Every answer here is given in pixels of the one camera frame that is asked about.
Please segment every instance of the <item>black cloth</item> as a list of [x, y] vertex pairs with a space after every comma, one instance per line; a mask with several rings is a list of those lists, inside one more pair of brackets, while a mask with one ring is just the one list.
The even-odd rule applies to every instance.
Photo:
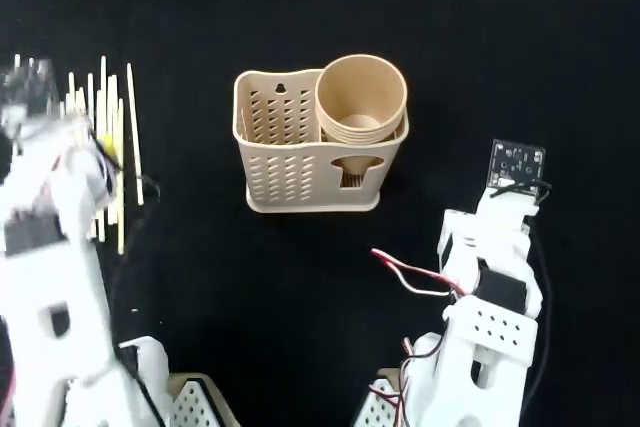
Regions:
[[[400, 362], [402, 337], [441, 329], [442, 301], [405, 291], [368, 249], [434, 268], [443, 210], [475, 209], [494, 138], [546, 147], [554, 185], [537, 223], [551, 355], [522, 425], [637, 418], [638, 0], [0, 7], [1, 58], [50, 56], [61, 85], [69, 70], [97, 73], [101, 54], [112, 73], [133, 63], [143, 168], [163, 192], [118, 288], [116, 335], [153, 335], [172, 371], [210, 374], [243, 425], [348, 425], [375, 371]], [[380, 205], [253, 213], [234, 79], [356, 52], [388, 58], [410, 88], [411, 132]]]

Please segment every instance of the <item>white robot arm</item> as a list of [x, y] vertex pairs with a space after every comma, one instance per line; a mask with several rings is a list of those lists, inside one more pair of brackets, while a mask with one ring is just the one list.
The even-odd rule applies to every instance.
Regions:
[[[112, 199], [116, 164], [84, 116], [25, 112], [3, 111], [3, 128], [20, 134], [12, 137], [20, 148], [0, 187], [0, 315], [13, 353], [17, 426], [57, 427], [70, 381], [70, 397], [80, 401], [69, 404], [65, 425], [157, 425], [116, 358], [98, 257], [86, 239], [94, 214]], [[156, 344], [151, 349], [159, 345], [165, 365], [155, 384], [162, 386], [168, 365]], [[154, 401], [168, 425], [171, 399], [155, 392]]]
[[445, 212], [441, 275], [464, 294], [443, 312], [444, 335], [419, 338], [403, 363], [397, 425], [518, 425], [542, 305], [524, 220], [537, 214], [541, 190], [550, 188], [541, 180], [544, 156], [543, 149], [495, 141], [476, 213]]

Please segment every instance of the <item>stacked paper cup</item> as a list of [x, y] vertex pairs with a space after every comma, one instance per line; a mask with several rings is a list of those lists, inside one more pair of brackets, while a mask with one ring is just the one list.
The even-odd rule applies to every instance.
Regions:
[[[373, 55], [349, 55], [331, 62], [316, 84], [316, 115], [329, 142], [383, 142], [398, 128], [406, 105], [404, 77], [392, 63]], [[373, 161], [349, 157], [342, 167], [362, 175]]]

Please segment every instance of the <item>wire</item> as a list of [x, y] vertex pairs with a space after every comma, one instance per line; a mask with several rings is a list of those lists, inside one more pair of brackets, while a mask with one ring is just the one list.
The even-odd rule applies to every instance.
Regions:
[[371, 249], [371, 253], [373, 255], [375, 255], [376, 257], [378, 257], [385, 266], [387, 266], [389, 269], [391, 269], [398, 276], [398, 279], [400, 279], [400, 282], [402, 283], [402, 285], [407, 290], [409, 290], [410, 292], [413, 292], [414, 294], [436, 295], [436, 296], [444, 297], [446, 295], [450, 295], [451, 292], [450, 291], [449, 292], [437, 292], [437, 291], [434, 292], [434, 291], [431, 291], [431, 290], [419, 290], [419, 289], [416, 289], [415, 287], [409, 285], [409, 283], [406, 281], [406, 279], [402, 275], [402, 272], [400, 271], [401, 268], [405, 269], [405, 270], [410, 270], [412, 272], [417, 272], [419, 274], [431, 277], [432, 279], [436, 279], [436, 280], [439, 280], [441, 282], [444, 282], [449, 287], [451, 287], [451, 289], [454, 292], [456, 292], [459, 295], [465, 295], [466, 294], [458, 284], [456, 284], [453, 280], [451, 280], [450, 278], [448, 278], [445, 275], [439, 274], [437, 272], [433, 272], [432, 270], [421, 269], [420, 267], [415, 267], [413, 265], [405, 264], [404, 262], [396, 259], [395, 257], [392, 257], [391, 255], [387, 254], [386, 252], [383, 252], [380, 249], [375, 249], [375, 248]]
[[531, 405], [531, 401], [533, 400], [533, 397], [535, 396], [536, 391], [540, 386], [544, 370], [547, 367], [547, 362], [549, 360], [549, 351], [551, 350], [551, 312], [553, 303], [553, 288], [551, 287], [551, 279], [549, 278], [549, 271], [547, 270], [547, 261], [545, 259], [542, 242], [540, 241], [540, 236], [538, 235], [538, 230], [533, 219], [529, 219], [529, 228], [531, 230], [531, 238], [533, 240], [533, 245], [536, 251], [536, 258], [538, 260], [538, 271], [540, 272], [543, 287], [545, 290], [544, 344], [542, 347], [542, 355], [538, 360], [538, 369], [536, 370], [535, 376], [533, 377], [531, 385], [529, 386], [529, 390], [525, 394], [522, 401], [520, 418], [524, 417], [527, 408]]
[[[100, 150], [100, 147], [101, 147], [100, 143], [96, 142], [96, 144], [99, 146], [98, 149]], [[122, 170], [122, 168], [117, 164], [117, 161], [115, 161], [114, 159], [109, 157], [109, 155], [107, 155], [104, 152], [104, 149], [103, 149], [103, 151], [101, 153], [105, 156], [106, 159], [109, 160], [109, 162], [112, 163], [112, 166], [113, 166], [114, 169]], [[129, 262], [129, 257], [131, 255], [133, 247], [136, 245], [135, 240], [137, 239], [137, 236], [139, 235], [139, 233], [142, 231], [142, 228], [147, 224], [147, 222], [149, 221], [149, 219], [153, 215], [156, 207], [160, 203], [160, 198], [161, 198], [161, 195], [162, 195], [162, 192], [160, 190], [160, 185], [155, 180], [151, 179], [147, 175], [142, 175], [139, 178], [142, 180], [142, 182], [144, 184], [149, 185], [150, 187], [152, 187], [155, 190], [156, 197], [155, 197], [155, 201], [154, 202], [148, 203], [146, 205], [146, 209], [145, 209], [145, 212], [142, 215], [142, 217], [137, 219], [135, 221], [135, 223], [133, 224], [133, 227], [131, 227], [131, 229], [129, 230], [129, 234], [128, 234], [129, 242], [125, 246], [124, 253], [120, 257], [120, 261], [117, 263], [115, 272], [113, 273], [113, 276], [112, 276], [112, 279], [111, 279], [111, 287], [109, 289], [109, 300], [108, 300], [108, 305], [109, 305], [109, 308], [111, 309], [111, 336], [112, 336], [112, 339], [113, 339], [113, 350], [114, 350], [116, 358], [122, 364], [122, 366], [127, 371], [129, 376], [136, 382], [136, 384], [138, 384], [138, 387], [140, 388], [140, 391], [142, 392], [142, 396], [144, 397], [144, 400], [146, 401], [147, 405], [149, 406], [149, 409], [151, 410], [151, 413], [153, 414], [158, 426], [159, 427], [166, 427], [164, 421], [162, 420], [162, 416], [160, 415], [160, 412], [158, 411], [158, 407], [156, 406], [155, 402], [153, 402], [153, 399], [151, 398], [151, 395], [149, 394], [149, 390], [147, 389], [147, 386], [145, 385], [144, 381], [140, 378], [140, 374], [136, 370], [131, 369], [129, 367], [129, 365], [122, 360], [122, 358], [120, 356], [120, 348], [117, 345], [116, 340], [115, 340], [115, 338], [113, 336], [113, 333], [115, 332], [115, 329], [114, 329], [114, 319], [115, 319], [114, 311], [115, 311], [115, 307], [116, 307], [116, 293], [118, 292], [118, 287], [119, 287], [120, 280], [122, 278], [122, 273], [125, 270], [126, 264]]]
[[9, 377], [7, 392], [4, 395], [2, 404], [0, 404], [0, 427], [5, 427], [8, 425], [7, 422], [9, 421], [9, 415], [11, 414], [11, 397], [13, 396], [15, 382], [15, 371], [11, 369], [11, 377]]
[[147, 389], [146, 384], [144, 383], [142, 378], [140, 378], [140, 374], [138, 373], [137, 370], [131, 368], [129, 364], [127, 364], [127, 362], [124, 362], [120, 358], [120, 355], [119, 355], [120, 349], [116, 348], [115, 350], [116, 350], [116, 358], [118, 359], [120, 364], [122, 364], [122, 367], [124, 367], [124, 370], [126, 370], [127, 374], [129, 374], [129, 376], [133, 380], [135, 380], [136, 384], [138, 384], [138, 387], [140, 388], [140, 392], [142, 392], [142, 396], [144, 397], [144, 400], [147, 402], [147, 405], [149, 406], [149, 409], [151, 410], [151, 413], [153, 414], [153, 417], [155, 418], [156, 423], [158, 424], [159, 427], [166, 427], [164, 420], [162, 420], [162, 415], [160, 415], [160, 411], [158, 410], [158, 406], [155, 404], [155, 402], [151, 398], [149, 389]]
[[449, 321], [447, 321], [445, 323], [445, 331], [442, 333], [442, 335], [440, 336], [440, 338], [438, 339], [438, 342], [436, 343], [436, 345], [429, 351], [426, 352], [424, 354], [413, 354], [408, 356], [400, 365], [400, 371], [398, 372], [398, 393], [399, 393], [399, 397], [398, 397], [398, 408], [396, 409], [396, 420], [394, 421], [394, 425], [396, 425], [397, 421], [399, 420], [398, 417], [400, 415], [402, 415], [402, 422], [404, 424], [404, 427], [410, 427], [409, 424], [409, 419], [407, 418], [407, 410], [406, 410], [406, 402], [405, 402], [405, 398], [406, 398], [406, 392], [405, 392], [405, 388], [407, 387], [406, 384], [404, 384], [404, 371], [407, 368], [407, 366], [409, 365], [409, 363], [412, 360], [415, 359], [428, 359], [429, 357], [434, 356], [435, 354], [437, 354], [440, 351], [440, 347], [442, 347], [442, 343], [444, 341], [444, 336], [447, 333], [447, 326], [449, 324]]
[[417, 295], [431, 295], [431, 296], [435, 296], [435, 297], [448, 297], [449, 295], [451, 295], [451, 291], [450, 290], [447, 290], [446, 292], [440, 292], [440, 291], [436, 291], [436, 290], [416, 289], [415, 287], [413, 287], [412, 285], [410, 285], [407, 282], [407, 280], [402, 275], [402, 272], [400, 272], [400, 269], [396, 265], [394, 265], [394, 264], [392, 264], [391, 262], [388, 262], [388, 261], [382, 262], [382, 264], [386, 265], [394, 274], [396, 274], [396, 276], [400, 280], [400, 283], [409, 292], [412, 292], [412, 293], [417, 294]]
[[400, 394], [396, 394], [396, 393], [387, 394], [387, 393], [382, 392], [381, 390], [377, 389], [373, 385], [369, 386], [369, 392], [371, 392], [372, 394], [377, 395], [378, 397], [380, 397], [382, 400], [384, 400], [388, 404], [391, 404], [396, 408], [398, 407], [398, 403], [394, 399], [397, 399], [400, 396]]
[[545, 182], [544, 180], [539, 179], [533, 179], [527, 180], [526, 182], [516, 182], [513, 184], [505, 185], [504, 187], [500, 187], [496, 189], [495, 192], [490, 194], [489, 198], [493, 199], [500, 195], [506, 194], [507, 192], [513, 192], [515, 190], [524, 189], [527, 187], [538, 187], [545, 189], [545, 193], [536, 200], [536, 205], [540, 205], [547, 197], [549, 197], [551, 189], [553, 189], [553, 186], [549, 182]]

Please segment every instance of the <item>beige utensil holder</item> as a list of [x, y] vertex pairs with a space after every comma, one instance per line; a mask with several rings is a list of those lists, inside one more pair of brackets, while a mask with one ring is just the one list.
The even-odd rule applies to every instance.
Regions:
[[[321, 69], [290, 73], [248, 71], [234, 86], [233, 135], [256, 212], [367, 211], [398, 147], [409, 133], [406, 115], [393, 135], [373, 145], [327, 142], [315, 113]], [[344, 172], [349, 157], [371, 157], [363, 175]]]

